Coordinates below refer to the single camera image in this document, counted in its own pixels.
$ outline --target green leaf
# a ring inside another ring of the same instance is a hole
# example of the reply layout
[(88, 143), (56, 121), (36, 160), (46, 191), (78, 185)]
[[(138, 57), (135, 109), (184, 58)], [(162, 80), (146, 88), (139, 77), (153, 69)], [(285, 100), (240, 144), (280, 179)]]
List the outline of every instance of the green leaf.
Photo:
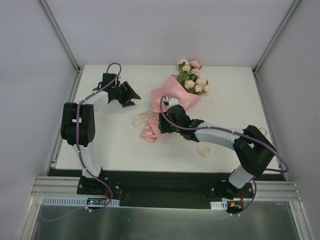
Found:
[(181, 79), (186, 80), (186, 78), (189, 78), (189, 74), (186, 71), (181, 72)]
[(179, 82), (179, 83), (182, 83), (184, 81), (184, 79), (182, 78), (181, 74), (179, 74), (177, 77), (176, 77), (176, 80)]
[(196, 93), (196, 88), (195, 87), (190, 88), (190, 92), (189, 93), (195, 94)]

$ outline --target pink rose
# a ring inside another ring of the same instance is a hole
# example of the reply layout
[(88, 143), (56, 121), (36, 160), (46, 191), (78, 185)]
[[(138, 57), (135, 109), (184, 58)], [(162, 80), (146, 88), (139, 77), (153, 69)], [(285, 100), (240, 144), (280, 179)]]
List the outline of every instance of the pink rose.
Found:
[(198, 78), (201, 78), (201, 71), (199, 69), (192, 69), (191, 73), (197, 75)]
[(195, 67), (196, 69), (199, 69), (200, 68), (200, 64), (197, 62), (197, 61), (191, 61), (190, 62), (190, 65)]

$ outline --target white rose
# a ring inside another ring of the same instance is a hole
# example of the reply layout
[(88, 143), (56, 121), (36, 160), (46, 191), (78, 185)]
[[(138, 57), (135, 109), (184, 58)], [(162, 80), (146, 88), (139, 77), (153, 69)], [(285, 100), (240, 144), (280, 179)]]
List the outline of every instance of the white rose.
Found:
[(180, 61), (178, 61), (178, 63), (176, 65), (179, 67), (179, 65), (183, 64), (183, 63), (185, 66), (187, 66), (187, 65), (189, 66), (189, 62), (185, 59), (181, 59)]
[(200, 86), (203, 86), (205, 85), (205, 80), (203, 80), (202, 78), (198, 78), (196, 81), (195, 81), (196, 84), (200, 85)]
[(190, 69), (191, 69), (191, 67), (189, 65), (185, 65), (182, 67), (182, 71), (187, 72), (187, 73), (190, 73)]
[(205, 92), (211, 92), (211, 87), (210, 87), (208, 84), (207, 84), (207, 85), (204, 85), (203, 90), (204, 90)]
[(202, 91), (202, 86), (196, 85), (196, 86), (195, 86), (195, 91), (196, 91), (197, 93), (200, 93), (200, 92)]
[(195, 85), (195, 83), (192, 80), (185, 81), (185, 83), (184, 83), (185, 89), (191, 89), (194, 87), (194, 85)]

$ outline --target flower bouquet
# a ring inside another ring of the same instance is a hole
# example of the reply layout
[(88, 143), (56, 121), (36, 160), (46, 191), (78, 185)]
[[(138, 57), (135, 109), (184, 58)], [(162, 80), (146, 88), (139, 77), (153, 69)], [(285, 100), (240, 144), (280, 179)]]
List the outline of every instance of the flower bouquet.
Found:
[(202, 95), (210, 92), (208, 80), (202, 79), (200, 69), (202, 66), (197, 61), (188, 62), (185, 59), (178, 61), (179, 75), (176, 80), (183, 86), (183, 88), (191, 94)]

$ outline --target robotic arm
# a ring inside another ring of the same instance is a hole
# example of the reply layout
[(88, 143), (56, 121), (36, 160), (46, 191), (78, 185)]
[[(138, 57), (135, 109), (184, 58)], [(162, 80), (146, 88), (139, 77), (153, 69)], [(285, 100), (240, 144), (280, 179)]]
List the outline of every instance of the robotic arm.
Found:
[(265, 138), (259, 129), (253, 125), (249, 125), (245, 129), (224, 127), (223, 129), (229, 130), (229, 133), (221, 131), (219, 130), (222, 129), (221, 127), (209, 124), (203, 120), (191, 120), (186, 114), (184, 108), (179, 105), (179, 101), (176, 98), (166, 98), (164, 100), (164, 104), (168, 106), (168, 110), (164, 115), (173, 124), (195, 130), (180, 129), (170, 124), (163, 117), (162, 113), (159, 113), (159, 129), (162, 134), (176, 132), (187, 140), (218, 144), (234, 150), (237, 154), (240, 161), (239, 167), (233, 171), (228, 180), (220, 182), (214, 188), (214, 191), (223, 198), (233, 199), (238, 190), (241, 189), (249, 180), (263, 174), (274, 157), (274, 154), (264, 146), (252, 142), (247, 138), (233, 134), (233, 132), (238, 132), (255, 138), (274, 149), (272, 144)]
[[(103, 106), (107, 105), (113, 100), (118, 100), (123, 108), (133, 106), (135, 103), (131, 99), (141, 99), (135, 91), (130, 87), (129, 83), (125, 81), (120, 84), (117, 78), (113, 84), (107, 86), (99, 91), (113, 79), (117, 77), (113, 73), (104, 73), (102, 82), (99, 82), (98, 87), (93, 89), (93, 92), (87, 97), (84, 104), (80, 106), (79, 118), (79, 147), (76, 145), (76, 120), (77, 120), (77, 106), (78, 103), (66, 102), (63, 106), (62, 123), (61, 123), (61, 137), (67, 140), (68, 144), (77, 153), (81, 152), (82, 160), (89, 172), (98, 177), (101, 172), (101, 165), (99, 158), (96, 156), (92, 141), (95, 138), (95, 113)], [(86, 178), (92, 178), (86, 169), (82, 166), (82, 175)]]

